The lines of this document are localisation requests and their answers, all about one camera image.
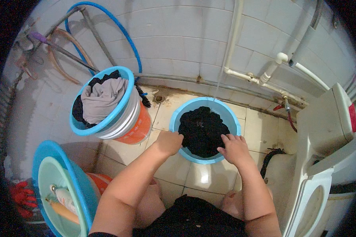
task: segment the dark clothing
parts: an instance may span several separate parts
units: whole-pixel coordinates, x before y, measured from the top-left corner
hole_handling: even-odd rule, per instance
[[[111,79],[111,78],[119,78],[120,77],[120,73],[119,73],[119,70],[116,70],[114,72],[112,72],[111,74],[107,75],[107,74],[104,74],[103,78],[102,79],[99,79],[97,77],[93,78],[90,82],[89,82],[89,86],[91,87],[91,93],[92,93],[92,88],[94,87],[94,85],[96,83],[99,83],[100,85],[103,84],[103,82],[105,82],[106,80],[108,79]],[[75,99],[74,101],[74,104],[72,106],[72,116],[79,122],[82,122],[84,123],[84,125],[87,127],[87,128],[92,128],[93,126],[95,126],[96,124],[90,124],[88,122],[86,122],[83,118],[83,103],[82,103],[82,100],[80,98],[80,95],[77,96],[77,98]]]
[[[229,134],[228,127],[209,107],[201,106],[182,114],[180,122],[178,132],[184,136],[182,146],[192,154],[209,158],[219,153],[219,146],[225,147],[220,135]]]
[[[247,236],[245,222],[234,218],[211,203],[183,195],[174,205],[145,229],[133,229],[133,236]],[[92,233],[88,237],[115,237]]]

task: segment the white tiled floor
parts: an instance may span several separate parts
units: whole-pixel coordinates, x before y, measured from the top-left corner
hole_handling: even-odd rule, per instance
[[[114,177],[126,165],[136,159],[158,137],[161,130],[168,130],[172,113],[183,103],[197,98],[189,94],[170,94],[161,104],[152,102],[157,89],[142,87],[152,103],[148,109],[154,121],[147,140],[138,145],[127,145],[114,140],[105,140],[96,168],[97,173]],[[296,152],[296,133],[284,119],[226,103],[235,113],[241,125],[242,135],[248,143],[250,154],[259,169],[269,152],[268,148],[284,148],[288,153]],[[219,206],[229,190],[241,190],[241,178],[234,165],[226,160],[211,165],[190,162],[179,153],[171,156],[157,170],[155,177],[160,180],[163,202],[166,207],[183,194],[203,198]]]

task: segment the floor drain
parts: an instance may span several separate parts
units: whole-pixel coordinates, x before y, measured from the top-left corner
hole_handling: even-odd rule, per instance
[[[162,96],[156,96],[156,101],[161,102],[162,101]]]

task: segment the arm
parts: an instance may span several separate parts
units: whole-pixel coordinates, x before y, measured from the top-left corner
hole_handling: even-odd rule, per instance
[[[157,140],[111,181],[100,198],[90,233],[132,236],[136,208],[153,175],[178,152],[182,140],[178,132],[161,131]]]
[[[276,210],[269,190],[242,136],[222,135],[225,149],[218,151],[234,164],[241,176],[242,209],[249,236],[281,236]]]

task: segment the black brush bristles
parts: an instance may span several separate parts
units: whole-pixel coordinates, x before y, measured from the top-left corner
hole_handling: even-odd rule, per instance
[[[144,95],[144,92],[142,91],[142,89],[138,86],[138,85],[135,85],[137,91],[138,91],[138,94],[140,95],[140,97],[142,98],[142,104],[147,107],[147,108],[150,108],[152,106],[152,104],[150,103],[150,101],[147,99],[147,97]]]

